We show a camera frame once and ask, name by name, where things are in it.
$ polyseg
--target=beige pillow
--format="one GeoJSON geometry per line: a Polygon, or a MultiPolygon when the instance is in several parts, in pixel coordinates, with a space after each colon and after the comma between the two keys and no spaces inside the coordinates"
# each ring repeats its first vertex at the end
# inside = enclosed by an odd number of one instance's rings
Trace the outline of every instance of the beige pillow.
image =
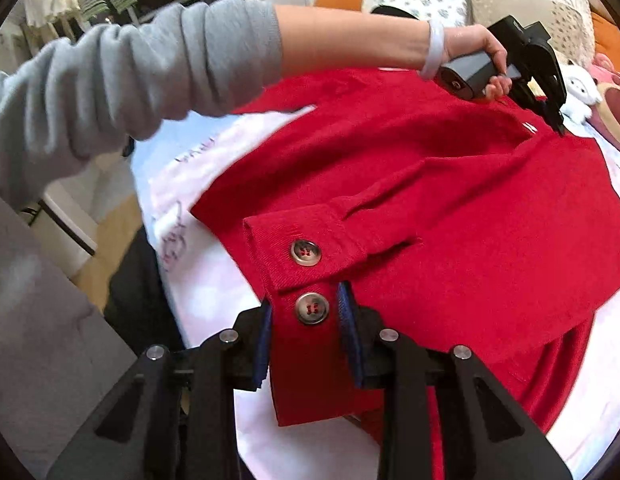
{"type": "Polygon", "coordinates": [[[594,35],[590,23],[576,9],[552,0],[470,0],[474,23],[489,27],[512,15],[526,27],[541,22],[551,36],[550,45],[567,59],[588,68],[594,57],[594,35]]]}

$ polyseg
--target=button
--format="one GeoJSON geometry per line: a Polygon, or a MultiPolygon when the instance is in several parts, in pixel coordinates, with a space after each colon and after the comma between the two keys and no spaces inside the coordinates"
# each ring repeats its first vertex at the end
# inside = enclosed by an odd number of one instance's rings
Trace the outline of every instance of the button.
{"type": "Polygon", "coordinates": [[[290,246],[292,259],[304,267],[312,267],[321,261],[321,250],[318,245],[308,240],[295,240],[290,246]]]}
{"type": "Polygon", "coordinates": [[[296,300],[296,316],[301,323],[316,325],[328,317],[330,303],[316,292],[308,292],[296,300]]]}

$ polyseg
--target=shirt sleeve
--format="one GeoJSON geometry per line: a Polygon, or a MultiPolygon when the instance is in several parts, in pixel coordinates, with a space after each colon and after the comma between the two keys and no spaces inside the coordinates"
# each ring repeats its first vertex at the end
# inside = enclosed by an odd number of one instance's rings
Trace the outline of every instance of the shirt sleeve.
{"type": "Polygon", "coordinates": [[[163,119],[218,116],[280,76],[271,4],[174,5],[140,28],[94,27],[0,73],[0,196],[13,208],[94,156],[144,140],[163,119]]]}

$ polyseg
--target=wristband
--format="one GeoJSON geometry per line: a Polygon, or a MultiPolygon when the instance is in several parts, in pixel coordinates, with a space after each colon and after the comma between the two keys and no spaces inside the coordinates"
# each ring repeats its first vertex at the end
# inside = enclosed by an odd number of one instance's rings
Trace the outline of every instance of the wristband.
{"type": "Polygon", "coordinates": [[[428,81],[432,79],[441,66],[443,60],[443,43],[445,41],[445,30],[443,23],[439,20],[430,20],[430,45],[427,50],[426,62],[423,69],[419,70],[421,79],[428,81]]]}

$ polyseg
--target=silver bolt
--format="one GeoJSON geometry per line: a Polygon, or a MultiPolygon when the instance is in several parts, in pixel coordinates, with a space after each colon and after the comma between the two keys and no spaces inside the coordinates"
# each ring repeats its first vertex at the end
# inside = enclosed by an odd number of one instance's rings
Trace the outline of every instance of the silver bolt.
{"type": "Polygon", "coordinates": [[[232,328],[229,328],[228,330],[223,330],[223,332],[219,334],[219,339],[221,339],[221,341],[223,341],[224,343],[234,343],[238,338],[239,333],[232,328]]]}
{"type": "Polygon", "coordinates": [[[470,357],[472,357],[472,350],[470,350],[469,348],[467,348],[467,346],[465,345],[457,345],[455,346],[455,349],[453,350],[453,353],[455,355],[455,357],[458,357],[459,359],[469,359],[470,357]]]}
{"type": "Polygon", "coordinates": [[[165,355],[165,348],[159,345],[151,346],[146,350],[146,357],[152,361],[157,361],[165,355]]]}
{"type": "Polygon", "coordinates": [[[384,328],[379,332],[379,337],[383,341],[387,341],[388,343],[392,343],[399,338],[399,333],[396,330],[392,330],[391,328],[384,328]]]}

